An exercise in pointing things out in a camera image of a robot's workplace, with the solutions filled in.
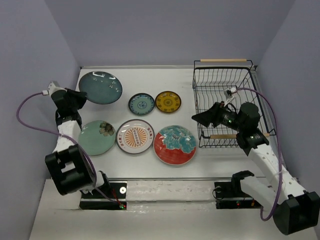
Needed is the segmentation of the dark teal blossom plate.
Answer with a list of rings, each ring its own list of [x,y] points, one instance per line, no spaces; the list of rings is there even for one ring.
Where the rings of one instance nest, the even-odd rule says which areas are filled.
[[[108,105],[116,102],[123,93],[121,82],[114,75],[105,71],[91,71],[82,76],[78,83],[81,92],[87,93],[87,100]]]

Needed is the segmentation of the small blue white plate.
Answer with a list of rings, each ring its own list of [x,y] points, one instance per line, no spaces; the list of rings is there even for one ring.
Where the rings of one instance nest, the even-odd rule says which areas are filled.
[[[149,114],[155,107],[154,98],[148,93],[137,93],[128,101],[129,110],[138,116]]]

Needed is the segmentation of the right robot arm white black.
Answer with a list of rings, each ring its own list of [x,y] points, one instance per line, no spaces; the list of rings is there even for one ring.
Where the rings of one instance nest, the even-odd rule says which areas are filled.
[[[257,201],[263,221],[272,219],[286,236],[315,227],[319,221],[320,197],[315,191],[308,192],[284,167],[258,128],[260,117],[259,108],[253,103],[245,102],[238,112],[231,112],[223,102],[215,102],[192,119],[204,127],[224,125],[237,132],[238,146],[261,170],[270,187],[247,170],[233,174],[230,190],[235,196],[247,194]]]

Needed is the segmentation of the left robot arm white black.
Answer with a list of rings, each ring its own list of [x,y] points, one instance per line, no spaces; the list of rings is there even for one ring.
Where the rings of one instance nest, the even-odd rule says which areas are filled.
[[[76,141],[82,130],[79,110],[87,101],[85,92],[51,86],[48,94],[56,106],[57,144],[45,156],[45,164],[58,190],[64,196],[77,191],[94,191],[104,198],[111,192],[107,175],[96,171],[88,154]]]

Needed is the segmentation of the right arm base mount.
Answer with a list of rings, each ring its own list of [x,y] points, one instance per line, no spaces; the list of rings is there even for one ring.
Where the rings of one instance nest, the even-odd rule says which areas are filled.
[[[259,209],[261,207],[260,203],[248,194],[235,192],[230,181],[215,182],[212,196],[218,210]]]

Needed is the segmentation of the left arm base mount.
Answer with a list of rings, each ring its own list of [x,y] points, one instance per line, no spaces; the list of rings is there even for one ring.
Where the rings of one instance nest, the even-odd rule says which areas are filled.
[[[127,210],[127,182],[111,181],[110,188],[101,186],[99,190],[81,192],[79,208],[81,210]]]

